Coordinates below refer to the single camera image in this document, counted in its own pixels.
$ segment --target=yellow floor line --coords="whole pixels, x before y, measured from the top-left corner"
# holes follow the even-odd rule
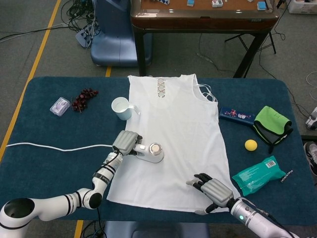
[[[83,230],[83,225],[84,225],[83,220],[77,221],[74,238],[80,238],[81,231]]]
[[[110,77],[110,74],[111,74],[111,66],[108,66],[106,71],[106,77]]]
[[[57,13],[57,10],[58,10],[58,7],[60,5],[60,0],[57,0],[56,1],[56,4],[55,4],[55,7],[54,7],[54,10],[53,10],[53,13],[52,13],[52,16],[51,16],[51,19],[50,19],[50,22],[48,24],[48,27],[51,27],[53,26],[53,22],[54,22],[54,19],[55,19],[55,16],[56,16],[56,13]],[[41,56],[42,56],[42,53],[43,53],[43,50],[44,50],[44,47],[45,47],[45,44],[48,40],[48,37],[49,37],[49,34],[50,34],[50,31],[51,30],[46,30],[45,31],[45,35],[43,37],[43,40],[42,40],[42,43],[41,43],[41,46],[39,48],[39,51],[38,51],[38,54],[36,55],[36,58],[35,58],[35,61],[33,63],[33,66],[32,66],[32,69],[31,69],[31,72],[29,74],[29,77],[26,81],[26,84],[24,86],[24,89],[22,91],[22,94],[21,94],[21,97],[20,97],[20,100],[18,102],[18,105],[16,106],[15,108],[15,111],[14,111],[14,114],[13,114],[13,117],[11,119],[11,122],[10,122],[10,125],[8,127],[8,130],[6,131],[6,134],[4,136],[4,139],[3,139],[3,142],[1,144],[1,147],[0,147],[0,162],[2,160],[2,157],[3,157],[3,154],[4,154],[4,151],[5,151],[5,147],[6,145],[8,144],[8,141],[9,141],[9,138],[11,136],[11,133],[12,133],[12,130],[13,130],[13,127],[15,125],[15,122],[16,122],[16,119],[17,119],[17,116],[19,114],[19,111],[20,111],[20,108],[21,108],[21,104],[22,104],[22,100],[23,100],[23,96],[24,96],[24,93],[25,93],[25,89],[28,85],[28,83],[31,81],[31,79],[34,77],[34,74],[35,74],[35,71],[36,71],[36,68],[39,64],[39,61],[41,59]]]
[[[111,74],[111,66],[108,66],[106,70],[106,77],[110,77],[110,74]],[[81,231],[83,230],[83,224],[84,224],[83,220],[77,221],[74,238],[80,238]]]

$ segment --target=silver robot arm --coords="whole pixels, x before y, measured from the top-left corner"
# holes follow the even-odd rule
[[[233,192],[222,182],[211,178],[207,174],[194,175],[198,179],[186,182],[204,193],[213,204],[204,211],[196,211],[200,215],[206,215],[218,207],[229,208],[230,213],[261,238],[299,238],[292,236],[284,229],[278,227],[242,200],[234,199]]]
[[[81,188],[75,193],[48,199],[18,198],[7,202],[0,211],[0,238],[23,238],[35,217],[50,221],[72,214],[80,207],[98,208],[122,156],[128,155],[140,139],[135,132],[120,132],[113,143],[114,151],[93,175],[93,189]]]

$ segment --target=yellow ball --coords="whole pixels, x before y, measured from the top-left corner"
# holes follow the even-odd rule
[[[255,151],[258,147],[258,144],[255,140],[247,140],[246,143],[244,144],[244,147],[248,151]]]

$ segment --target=grapes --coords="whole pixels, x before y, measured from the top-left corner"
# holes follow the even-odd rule
[[[87,108],[87,101],[95,97],[99,92],[92,90],[92,88],[84,88],[80,95],[76,97],[76,100],[72,103],[73,110],[77,112],[82,112]]]

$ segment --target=white sleeveless shirt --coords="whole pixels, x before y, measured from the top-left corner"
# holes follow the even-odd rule
[[[218,125],[218,102],[210,102],[201,93],[195,74],[163,77],[164,97],[158,96],[158,79],[129,76],[129,102],[141,114],[132,113],[125,129],[143,136],[144,145],[161,144],[164,159],[154,164],[133,156],[124,157],[107,199],[162,210],[205,210],[211,201],[186,185],[199,173],[218,179],[239,197],[230,180]]]

